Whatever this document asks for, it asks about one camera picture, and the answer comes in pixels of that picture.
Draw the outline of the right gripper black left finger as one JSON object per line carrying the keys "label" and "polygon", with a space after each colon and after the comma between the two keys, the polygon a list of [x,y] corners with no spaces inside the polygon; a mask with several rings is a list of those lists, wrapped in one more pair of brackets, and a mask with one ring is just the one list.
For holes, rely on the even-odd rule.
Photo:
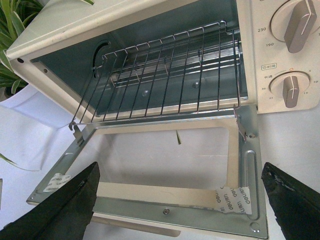
{"label": "right gripper black left finger", "polygon": [[100,169],[93,162],[0,232],[2,240],[81,240],[93,216]]}

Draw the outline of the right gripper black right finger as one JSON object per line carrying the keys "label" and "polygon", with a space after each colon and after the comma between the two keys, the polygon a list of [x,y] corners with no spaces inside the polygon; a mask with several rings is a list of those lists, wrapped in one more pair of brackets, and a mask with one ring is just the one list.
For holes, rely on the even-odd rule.
{"label": "right gripper black right finger", "polygon": [[269,162],[261,179],[285,239],[318,240],[320,194]]}

